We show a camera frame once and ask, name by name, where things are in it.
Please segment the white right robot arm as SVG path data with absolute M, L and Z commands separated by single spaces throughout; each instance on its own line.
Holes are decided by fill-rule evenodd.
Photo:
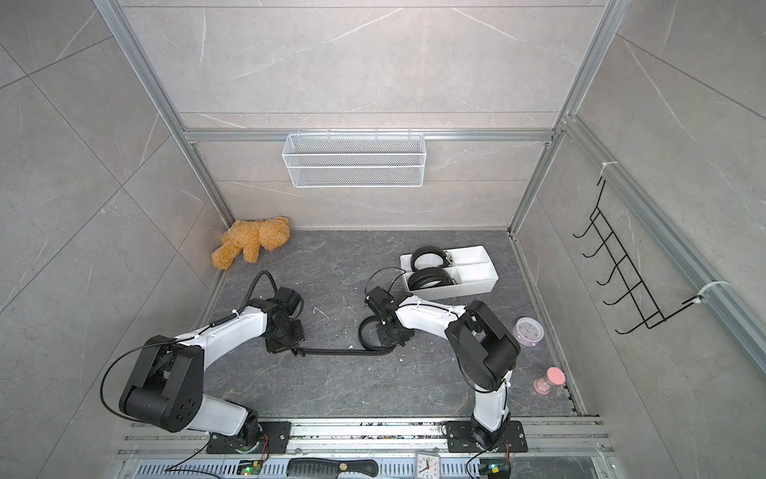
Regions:
M 391 295 L 375 287 L 365 297 L 380 321 L 380 341 L 403 345 L 416 331 L 445 339 L 464 381 L 475 393 L 470 436 L 483 449 L 497 446 L 510 423 L 508 399 L 521 347 L 508 327 L 482 301 L 441 305 L 411 293 Z

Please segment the white compartment storage tray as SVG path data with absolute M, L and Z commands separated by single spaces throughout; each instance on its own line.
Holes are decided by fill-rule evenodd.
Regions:
M 454 299 L 454 297 L 482 295 L 483 293 L 490 293 L 494 289 L 499 278 L 498 273 L 482 245 L 458 247 L 458 249 L 446 249 L 446 251 L 452 257 L 452 265 L 446 267 L 446 270 L 452 275 L 455 284 L 448 285 L 448 287 L 421 289 L 421 291 L 410 291 L 407 285 L 407 279 L 413 273 L 410 269 L 412 253 L 401 255 L 400 267 L 404 271 L 402 281 L 407 293 L 413 293 L 413 295 L 418 295 L 427 301 L 440 301 L 441 299 Z

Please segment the black belt with silver buckle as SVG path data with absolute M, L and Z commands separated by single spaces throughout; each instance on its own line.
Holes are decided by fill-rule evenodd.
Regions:
M 427 245 L 426 247 L 419 247 L 410 257 L 410 269 L 415 271 L 423 271 L 423 269 L 446 269 L 451 267 L 452 257 L 446 249 L 435 247 L 434 245 Z

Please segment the black belt with dark buckle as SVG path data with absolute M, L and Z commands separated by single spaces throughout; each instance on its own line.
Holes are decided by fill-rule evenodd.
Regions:
M 455 280 L 452 275 L 442 267 L 427 267 L 415 271 L 407 279 L 407 285 L 410 291 L 421 291 L 421 289 L 434 289 L 434 287 L 448 287 L 454 285 Z

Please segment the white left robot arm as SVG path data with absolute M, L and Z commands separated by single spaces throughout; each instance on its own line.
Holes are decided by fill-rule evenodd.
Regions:
M 204 393 L 205 372 L 251 339 L 262 337 L 272 353 L 295 347 L 303 340 L 297 318 L 302 305 L 296 291 L 281 287 L 271 299 L 250 299 L 208 327 L 150 338 L 139 349 L 119 411 L 168 432 L 189 429 L 255 441 L 255 411 Z

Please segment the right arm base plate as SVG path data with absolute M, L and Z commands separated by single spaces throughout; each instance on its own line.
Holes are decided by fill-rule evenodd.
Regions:
M 475 453 L 502 449 L 510 453 L 529 451 L 526 433 L 520 421 L 506 420 L 497 430 L 489 431 L 478 422 L 447 421 L 444 436 L 451 453 Z

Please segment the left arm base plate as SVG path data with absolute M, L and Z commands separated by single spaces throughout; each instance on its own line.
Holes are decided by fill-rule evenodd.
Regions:
M 259 454 L 286 452 L 292 423 L 289 421 L 267 421 L 247 423 L 240 433 L 225 436 L 213 433 L 207 445 L 207 454 Z

